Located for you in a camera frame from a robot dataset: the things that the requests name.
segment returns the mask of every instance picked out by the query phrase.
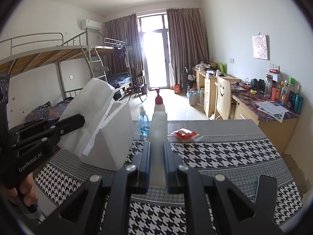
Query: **table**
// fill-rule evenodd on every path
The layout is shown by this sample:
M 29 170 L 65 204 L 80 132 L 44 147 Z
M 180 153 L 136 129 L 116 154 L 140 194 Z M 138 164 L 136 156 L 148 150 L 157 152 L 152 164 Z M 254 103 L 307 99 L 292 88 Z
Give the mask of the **table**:
M 262 94 L 251 94 L 249 91 L 232 90 L 232 98 L 237 102 L 236 119 L 252 119 L 273 143 L 277 151 L 282 154 L 288 145 L 299 115 L 289 111 L 284 115 L 282 123 L 272 116 L 257 110 L 256 102 L 270 101 Z
M 137 121 L 134 127 L 137 132 Z M 192 143 L 179 142 L 170 132 L 180 128 L 194 130 L 199 137 Z M 276 177 L 275 224 L 283 225 L 300 210 L 302 202 L 292 175 L 252 120 L 169 121 L 168 132 L 172 151 L 186 164 L 209 176 L 224 174 L 252 201 L 258 176 Z M 144 139 L 135 133 L 126 164 L 142 151 Z M 84 164 L 67 150 L 60 150 L 35 179 L 43 214 L 49 215 L 91 175 L 113 173 Z M 168 194 L 165 188 L 151 186 L 146 195 L 133 194 L 129 234 L 186 234 L 183 194 Z
M 196 68 L 192 68 L 196 75 L 197 90 L 200 93 L 201 88 L 204 88 L 204 112 L 209 118 L 215 109 L 215 98 L 216 98 L 216 85 L 217 78 L 215 76 L 206 76 L 206 71 L 199 71 Z M 226 74 L 225 77 L 221 77 L 230 83 L 235 81 L 241 82 L 241 79 L 236 78 L 232 75 Z

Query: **curtain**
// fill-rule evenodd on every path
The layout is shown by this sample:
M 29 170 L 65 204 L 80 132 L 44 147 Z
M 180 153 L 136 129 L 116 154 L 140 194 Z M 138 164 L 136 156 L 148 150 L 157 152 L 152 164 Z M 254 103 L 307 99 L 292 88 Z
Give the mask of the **curtain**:
M 175 84 L 181 84 L 180 73 L 200 61 L 209 63 L 207 35 L 199 9 L 168 9 L 168 33 Z
M 131 68 L 133 77 L 143 70 L 140 36 L 138 32 L 137 16 L 135 14 L 121 17 L 109 22 L 105 22 L 104 35 L 107 38 L 125 41 L 132 47 L 131 49 Z M 119 58 L 115 54 L 107 55 L 108 67 L 110 69 L 108 74 L 115 74 L 120 72 L 128 72 L 125 58 Z

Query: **glass door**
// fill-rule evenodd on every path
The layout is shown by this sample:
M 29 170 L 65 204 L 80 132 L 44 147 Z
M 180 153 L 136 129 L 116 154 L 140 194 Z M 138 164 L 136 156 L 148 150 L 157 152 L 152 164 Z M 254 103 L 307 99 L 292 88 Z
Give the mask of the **glass door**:
M 167 15 L 138 18 L 143 63 L 149 88 L 169 88 L 169 40 Z

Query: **air conditioner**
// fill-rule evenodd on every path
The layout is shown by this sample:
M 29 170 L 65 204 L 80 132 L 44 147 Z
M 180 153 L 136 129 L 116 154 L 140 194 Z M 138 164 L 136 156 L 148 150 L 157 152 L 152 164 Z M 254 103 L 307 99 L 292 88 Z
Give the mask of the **air conditioner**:
M 81 29 L 85 30 L 86 28 L 100 31 L 102 29 L 102 26 L 99 22 L 85 19 L 81 22 Z

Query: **blue spray bottle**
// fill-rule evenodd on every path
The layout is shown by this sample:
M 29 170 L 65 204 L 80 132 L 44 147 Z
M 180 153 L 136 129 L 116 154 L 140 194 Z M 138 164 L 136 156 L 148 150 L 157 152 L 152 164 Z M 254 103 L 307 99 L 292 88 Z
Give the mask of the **blue spray bottle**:
M 140 134 L 143 136 L 149 136 L 150 121 L 143 105 L 139 105 L 140 115 L 138 116 L 138 125 Z

